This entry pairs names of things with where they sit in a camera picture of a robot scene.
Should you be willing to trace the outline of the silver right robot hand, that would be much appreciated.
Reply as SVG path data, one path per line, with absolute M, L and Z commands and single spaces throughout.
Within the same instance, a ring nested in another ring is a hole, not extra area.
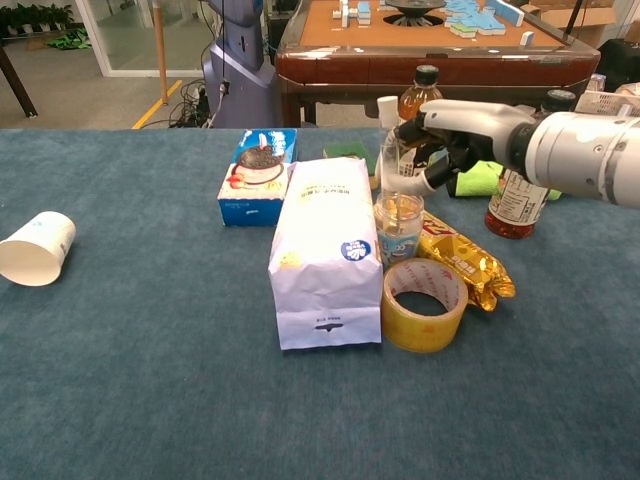
M 415 118 L 391 129 L 379 156 L 381 187 L 390 192 L 427 196 L 479 161 L 496 162 L 522 173 L 534 119 L 508 105 L 433 100 Z M 448 156 L 417 176 L 398 173 L 397 161 L 413 148 L 446 149 Z

